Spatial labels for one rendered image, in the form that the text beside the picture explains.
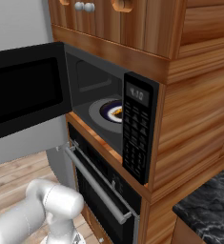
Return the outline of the wooden cupboard door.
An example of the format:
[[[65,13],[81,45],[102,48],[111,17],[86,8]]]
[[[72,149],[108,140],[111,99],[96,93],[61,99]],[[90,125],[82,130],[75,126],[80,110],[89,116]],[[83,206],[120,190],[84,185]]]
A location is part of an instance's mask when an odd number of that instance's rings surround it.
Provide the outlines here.
[[[88,0],[89,30],[97,37],[169,59],[178,55],[188,0],[132,0],[130,12],[118,12],[111,0]]]
[[[68,6],[63,6],[59,0],[49,0],[51,22],[54,25],[75,31],[84,31],[82,12],[75,9],[74,4],[82,0],[70,0]]]

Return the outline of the black microwave oven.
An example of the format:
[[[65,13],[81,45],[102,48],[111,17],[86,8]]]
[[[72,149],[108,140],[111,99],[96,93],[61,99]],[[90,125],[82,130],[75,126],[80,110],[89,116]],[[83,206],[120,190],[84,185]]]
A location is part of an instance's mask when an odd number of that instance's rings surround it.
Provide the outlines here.
[[[71,45],[65,53],[73,112],[123,157],[139,183],[147,183],[159,84]],[[122,101],[121,123],[99,112],[113,100]]]

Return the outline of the tall wooden cabinet housing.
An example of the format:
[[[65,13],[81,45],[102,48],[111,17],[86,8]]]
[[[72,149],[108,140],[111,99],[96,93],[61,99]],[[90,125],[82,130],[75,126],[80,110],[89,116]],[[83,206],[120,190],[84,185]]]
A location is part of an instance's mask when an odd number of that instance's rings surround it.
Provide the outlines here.
[[[138,244],[171,244],[173,205],[224,169],[224,0],[188,0],[175,59],[51,23],[52,36],[159,83],[149,181],[125,179],[141,195]]]

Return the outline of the white plate with dark rim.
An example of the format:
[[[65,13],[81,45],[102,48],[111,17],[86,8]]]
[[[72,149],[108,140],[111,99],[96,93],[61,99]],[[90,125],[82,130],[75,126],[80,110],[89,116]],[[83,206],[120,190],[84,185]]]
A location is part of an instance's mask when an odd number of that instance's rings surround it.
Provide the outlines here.
[[[121,100],[113,100],[105,103],[101,106],[99,112],[101,116],[113,123],[121,123],[122,122],[122,113],[118,115],[112,115],[112,112],[122,109],[122,101]]]

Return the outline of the black microwave door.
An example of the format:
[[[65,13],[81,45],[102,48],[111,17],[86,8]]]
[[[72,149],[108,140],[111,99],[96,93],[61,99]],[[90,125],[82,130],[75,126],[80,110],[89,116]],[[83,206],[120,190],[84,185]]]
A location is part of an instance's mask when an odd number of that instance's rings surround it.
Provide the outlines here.
[[[70,111],[62,42],[0,51],[0,138]]]

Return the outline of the wooden base cabinet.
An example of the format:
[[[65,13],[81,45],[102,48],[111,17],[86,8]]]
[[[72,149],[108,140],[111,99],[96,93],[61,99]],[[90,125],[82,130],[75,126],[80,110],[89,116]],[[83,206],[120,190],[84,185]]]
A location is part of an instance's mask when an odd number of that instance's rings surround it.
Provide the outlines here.
[[[171,244],[206,244],[189,226],[180,218],[176,219]]]

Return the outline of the black built-in oven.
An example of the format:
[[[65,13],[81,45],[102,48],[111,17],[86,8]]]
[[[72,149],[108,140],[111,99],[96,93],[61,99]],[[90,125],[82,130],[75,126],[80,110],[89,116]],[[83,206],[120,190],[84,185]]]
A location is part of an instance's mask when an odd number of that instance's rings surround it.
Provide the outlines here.
[[[113,244],[138,244],[141,196],[68,123],[78,190]]]

